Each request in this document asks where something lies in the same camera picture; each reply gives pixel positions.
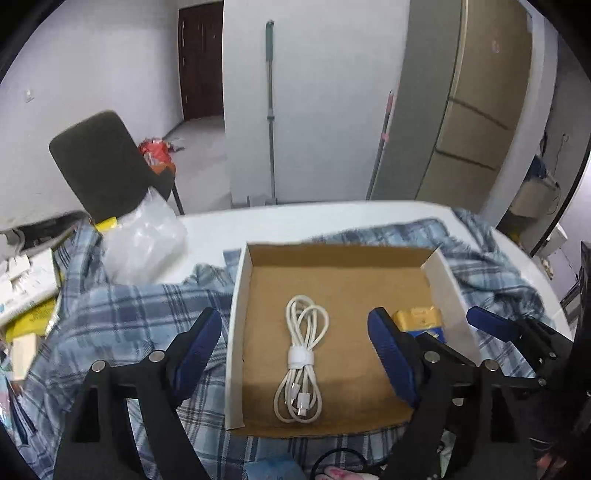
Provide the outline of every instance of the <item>metal screw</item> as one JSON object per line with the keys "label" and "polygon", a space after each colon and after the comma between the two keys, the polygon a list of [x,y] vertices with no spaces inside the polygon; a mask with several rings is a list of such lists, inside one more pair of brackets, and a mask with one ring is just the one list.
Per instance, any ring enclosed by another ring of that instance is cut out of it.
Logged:
{"label": "metal screw", "polygon": [[484,360],[484,366],[487,370],[491,372],[496,372],[499,369],[499,364],[496,363],[494,360]]}
{"label": "metal screw", "polygon": [[101,370],[104,369],[104,367],[106,367],[106,362],[104,360],[97,360],[95,363],[92,364],[92,371],[93,372],[100,372]]}
{"label": "metal screw", "polygon": [[152,363],[157,364],[164,360],[164,352],[162,350],[154,350],[148,357]]}
{"label": "metal screw", "polygon": [[429,350],[428,352],[425,352],[424,358],[430,364],[436,364],[439,360],[441,360],[439,353],[433,352],[431,350]]}

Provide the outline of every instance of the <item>white usb cable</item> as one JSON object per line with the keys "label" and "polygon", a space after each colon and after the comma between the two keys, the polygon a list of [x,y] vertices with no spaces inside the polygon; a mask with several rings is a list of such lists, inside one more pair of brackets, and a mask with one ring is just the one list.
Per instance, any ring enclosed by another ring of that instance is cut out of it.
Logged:
{"label": "white usb cable", "polygon": [[[318,316],[323,318],[324,326],[316,336]],[[315,421],[322,411],[322,396],[314,373],[313,349],[322,340],[329,328],[329,314],[320,305],[304,295],[293,297],[285,307],[285,321],[291,335],[291,346],[287,354],[287,373],[275,392],[273,408],[277,418],[285,423],[294,421],[311,423]],[[301,332],[302,322],[306,323],[306,335]],[[285,406],[291,416],[286,419],[279,413],[279,397],[283,390]],[[317,404],[316,412],[307,418],[308,412]]]}

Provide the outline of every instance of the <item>yellow label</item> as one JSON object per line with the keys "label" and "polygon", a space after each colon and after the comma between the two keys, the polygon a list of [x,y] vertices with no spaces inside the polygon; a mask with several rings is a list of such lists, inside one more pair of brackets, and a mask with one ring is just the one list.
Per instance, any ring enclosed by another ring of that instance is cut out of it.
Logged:
{"label": "yellow label", "polygon": [[45,336],[47,324],[55,307],[56,300],[49,299],[15,318],[6,328],[7,342],[29,333]]}

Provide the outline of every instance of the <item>door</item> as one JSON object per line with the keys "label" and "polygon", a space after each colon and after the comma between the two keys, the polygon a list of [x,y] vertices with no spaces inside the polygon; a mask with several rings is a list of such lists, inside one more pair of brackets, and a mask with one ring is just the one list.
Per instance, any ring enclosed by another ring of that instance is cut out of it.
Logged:
{"label": "door", "polygon": [[178,62],[185,120],[223,115],[223,2],[178,11]]}

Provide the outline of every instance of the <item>yellow package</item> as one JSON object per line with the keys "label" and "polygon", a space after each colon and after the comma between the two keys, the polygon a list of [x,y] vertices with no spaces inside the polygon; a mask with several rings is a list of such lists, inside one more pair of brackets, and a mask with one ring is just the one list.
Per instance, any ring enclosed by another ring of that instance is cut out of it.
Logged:
{"label": "yellow package", "polygon": [[111,217],[107,218],[107,220],[103,220],[101,223],[95,225],[95,228],[99,231],[99,233],[105,233],[107,230],[111,230],[113,227],[117,226],[117,218]]}
{"label": "yellow package", "polygon": [[435,307],[416,307],[399,310],[394,314],[394,323],[403,332],[416,337],[424,332],[445,343],[441,311]]}
{"label": "yellow package", "polygon": [[45,336],[47,324],[55,307],[56,300],[49,299],[15,318],[6,328],[7,342],[12,342],[15,338],[29,333]]}

